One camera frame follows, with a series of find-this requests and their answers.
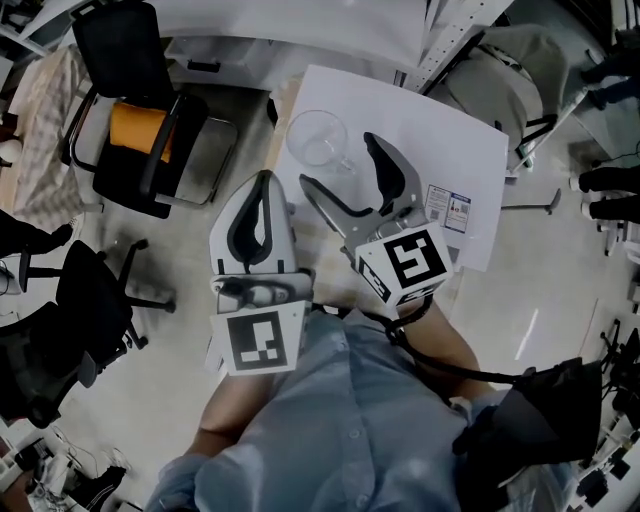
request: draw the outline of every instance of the white panel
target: white panel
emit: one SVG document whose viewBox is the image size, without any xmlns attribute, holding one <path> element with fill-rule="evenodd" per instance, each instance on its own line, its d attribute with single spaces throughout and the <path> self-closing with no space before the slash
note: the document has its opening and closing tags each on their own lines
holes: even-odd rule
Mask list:
<svg viewBox="0 0 640 512">
<path fill-rule="evenodd" d="M 77 0 L 49 0 L 28 35 Z M 425 0 L 151 0 L 163 36 L 228 35 L 299 43 L 415 69 Z M 72 42 L 71 35 L 63 43 Z"/>
</svg>

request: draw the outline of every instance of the office chair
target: office chair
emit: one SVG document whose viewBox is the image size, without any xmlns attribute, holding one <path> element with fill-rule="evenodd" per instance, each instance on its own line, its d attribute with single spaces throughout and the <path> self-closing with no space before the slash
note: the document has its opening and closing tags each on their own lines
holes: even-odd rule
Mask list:
<svg viewBox="0 0 640 512">
<path fill-rule="evenodd" d="M 238 137 L 229 121 L 209 116 L 201 98 L 175 92 L 169 79 L 153 6 L 139 0 L 102 5 L 97 0 L 76 11 L 73 33 L 93 83 L 62 142 L 63 163 L 95 174 L 93 189 L 126 208 L 166 219 L 172 205 L 200 208 L 210 202 L 220 184 Z M 82 162 L 76 153 L 78 136 L 97 96 L 124 98 L 123 103 L 166 112 L 147 154 L 111 143 L 110 132 L 98 164 Z M 221 168 L 202 203 L 175 197 L 189 155 L 205 123 L 234 131 Z M 163 156 L 167 142 L 171 154 Z"/>
<path fill-rule="evenodd" d="M 473 36 L 423 95 L 433 92 L 439 101 L 507 134 L 510 168 L 515 170 L 531 156 L 528 145 L 535 141 L 539 147 L 584 98 L 565 98 L 569 68 L 564 51 L 546 28 L 490 28 Z M 436 91 L 438 84 L 445 87 Z M 542 106 L 542 115 L 535 119 L 528 108 L 530 93 Z"/>
<path fill-rule="evenodd" d="M 0 415 L 27 417 L 46 427 L 71 387 L 90 387 L 97 376 L 135 344 L 148 344 L 132 324 L 132 306 L 175 311 L 175 302 L 152 302 L 125 294 L 125 287 L 140 240 L 129 249 L 118 279 L 104 263 L 105 254 L 83 242 L 69 249 L 62 269 L 36 268 L 23 253 L 19 281 L 24 291 L 33 278 L 60 277 L 56 303 L 0 328 Z"/>
<path fill-rule="evenodd" d="M 48 302 L 15 324 L 0 328 L 0 416 L 28 418 L 46 428 L 78 382 L 86 339 L 60 307 Z"/>
</svg>

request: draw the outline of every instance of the white floor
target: white floor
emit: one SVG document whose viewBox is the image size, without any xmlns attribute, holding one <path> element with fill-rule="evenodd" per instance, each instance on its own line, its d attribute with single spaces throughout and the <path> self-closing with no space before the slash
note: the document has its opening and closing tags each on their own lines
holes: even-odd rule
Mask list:
<svg viewBox="0 0 640 512">
<path fill-rule="evenodd" d="M 57 422 L 73 443 L 97 457 L 110 446 L 125 454 L 133 472 L 118 494 L 138 504 L 153 490 L 158 470 L 187 448 L 215 383 L 203 366 L 212 310 L 208 235 L 221 199 L 261 168 L 271 129 L 263 109 L 248 126 L 232 174 L 210 208 L 174 208 L 168 220 L 157 220 L 108 203 L 101 217 L 88 215 L 82 229 L 81 238 L 107 250 L 114 267 L 131 241 L 148 238 L 150 247 L 134 266 L 133 291 L 154 298 L 157 287 L 165 291 L 161 295 L 175 293 L 178 304 L 174 315 L 138 318 L 149 346 L 109 367 L 91 389 L 76 386 Z M 505 191 L 505 204 L 544 203 L 561 188 L 554 215 L 503 212 L 488 271 L 467 270 L 440 294 L 443 309 L 486 370 L 544 368 L 581 351 L 596 357 L 599 331 L 613 314 L 631 308 L 631 264 L 621 250 L 604 256 L 604 236 L 580 214 L 581 195 L 567 187 L 570 170 L 579 168 L 570 153 L 587 139 L 570 119 L 539 150 L 534 172 L 523 173 Z M 60 250 L 46 261 L 59 264 L 63 258 Z M 53 280 L 34 283 L 19 300 L 0 302 L 0 314 L 15 310 L 23 316 L 53 298 Z M 79 456 L 92 472 L 93 461 Z M 99 462 L 103 470 L 106 461 Z"/>
</svg>

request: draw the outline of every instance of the clear glass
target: clear glass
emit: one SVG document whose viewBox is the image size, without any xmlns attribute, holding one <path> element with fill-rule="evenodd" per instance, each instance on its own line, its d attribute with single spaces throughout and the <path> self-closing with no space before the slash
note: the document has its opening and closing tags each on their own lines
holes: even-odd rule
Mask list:
<svg viewBox="0 0 640 512">
<path fill-rule="evenodd" d="M 347 128 L 331 112 L 302 112 L 289 125 L 286 140 L 289 153 L 309 169 L 353 172 L 353 163 L 346 157 Z"/>
</svg>

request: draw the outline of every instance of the black chair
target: black chair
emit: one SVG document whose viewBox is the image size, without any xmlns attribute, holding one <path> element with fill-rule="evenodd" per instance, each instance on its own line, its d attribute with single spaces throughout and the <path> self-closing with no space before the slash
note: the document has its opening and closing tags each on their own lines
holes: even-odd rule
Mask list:
<svg viewBox="0 0 640 512">
<path fill-rule="evenodd" d="M 76 13 L 73 32 L 93 86 L 84 98 L 62 143 L 61 160 L 95 173 L 93 189 L 122 206 L 166 219 L 171 205 L 199 208 L 210 202 L 237 141 L 237 128 L 209 116 L 201 98 L 175 92 L 169 79 L 153 6 L 139 0 L 102 5 L 97 0 Z M 113 146 L 109 136 L 97 165 L 76 154 L 78 136 L 96 97 L 124 98 L 130 105 L 167 112 L 150 154 Z M 180 178 L 205 123 L 221 123 L 234 130 L 209 196 L 202 203 L 175 197 Z M 169 162 L 161 160 L 173 130 Z"/>
<path fill-rule="evenodd" d="M 0 415 L 29 418 L 45 428 L 58 415 L 62 399 L 76 382 L 90 387 L 97 376 L 135 344 L 148 344 L 132 324 L 132 306 L 175 311 L 175 302 L 152 302 L 125 294 L 140 240 L 129 249 L 120 277 L 104 263 L 105 254 L 82 242 L 69 249 L 62 269 L 34 268 L 23 253 L 20 285 L 38 277 L 60 277 L 56 303 L 49 302 L 19 322 L 0 328 Z"/>
</svg>

